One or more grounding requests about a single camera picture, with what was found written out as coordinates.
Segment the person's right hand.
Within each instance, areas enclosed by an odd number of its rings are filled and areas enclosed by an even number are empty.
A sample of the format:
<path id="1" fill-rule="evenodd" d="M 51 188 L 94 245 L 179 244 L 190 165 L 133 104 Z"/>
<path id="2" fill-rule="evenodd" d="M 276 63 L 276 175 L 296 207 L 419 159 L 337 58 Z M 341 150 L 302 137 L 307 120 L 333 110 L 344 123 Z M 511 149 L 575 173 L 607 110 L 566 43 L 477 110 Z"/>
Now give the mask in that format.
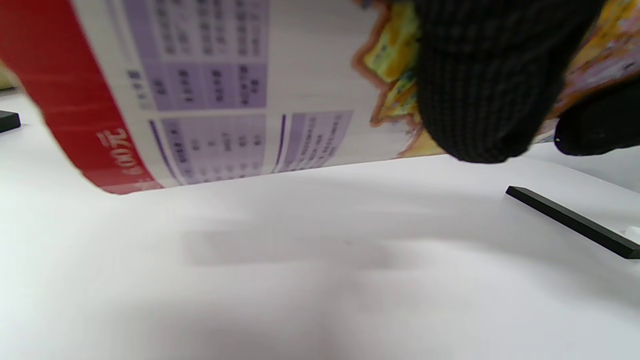
<path id="1" fill-rule="evenodd" d="M 639 77 L 599 89 L 564 111 L 554 144 L 570 157 L 594 157 L 639 146 Z"/>

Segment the person's left hand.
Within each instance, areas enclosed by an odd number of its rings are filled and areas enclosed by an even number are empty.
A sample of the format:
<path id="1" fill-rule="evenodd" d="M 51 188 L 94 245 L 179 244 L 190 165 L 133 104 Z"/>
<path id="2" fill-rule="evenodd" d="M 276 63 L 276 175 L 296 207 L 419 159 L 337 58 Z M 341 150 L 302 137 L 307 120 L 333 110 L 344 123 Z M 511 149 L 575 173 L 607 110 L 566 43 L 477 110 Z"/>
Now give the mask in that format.
<path id="1" fill-rule="evenodd" d="M 423 127 L 462 162 L 528 150 L 603 0 L 416 0 Z"/>

